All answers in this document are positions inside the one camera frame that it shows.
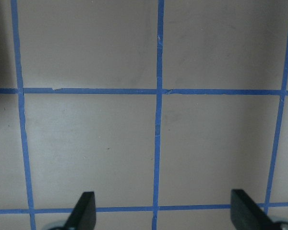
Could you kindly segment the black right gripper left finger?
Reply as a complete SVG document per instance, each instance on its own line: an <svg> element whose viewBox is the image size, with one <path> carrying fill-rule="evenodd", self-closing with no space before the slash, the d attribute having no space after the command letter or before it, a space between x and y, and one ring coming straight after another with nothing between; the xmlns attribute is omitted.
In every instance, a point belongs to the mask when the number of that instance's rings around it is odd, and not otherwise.
<svg viewBox="0 0 288 230"><path fill-rule="evenodd" d="M93 230L96 226L96 203L94 192L83 192L69 218L64 230Z"/></svg>

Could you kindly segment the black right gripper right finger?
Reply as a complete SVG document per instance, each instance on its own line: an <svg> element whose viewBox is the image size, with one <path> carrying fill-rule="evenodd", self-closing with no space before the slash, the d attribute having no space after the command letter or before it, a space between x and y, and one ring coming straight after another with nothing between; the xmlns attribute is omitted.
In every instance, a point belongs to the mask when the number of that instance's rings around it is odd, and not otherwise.
<svg viewBox="0 0 288 230"><path fill-rule="evenodd" d="M284 230L284 222L273 222L242 189L232 189L230 219L236 230Z"/></svg>

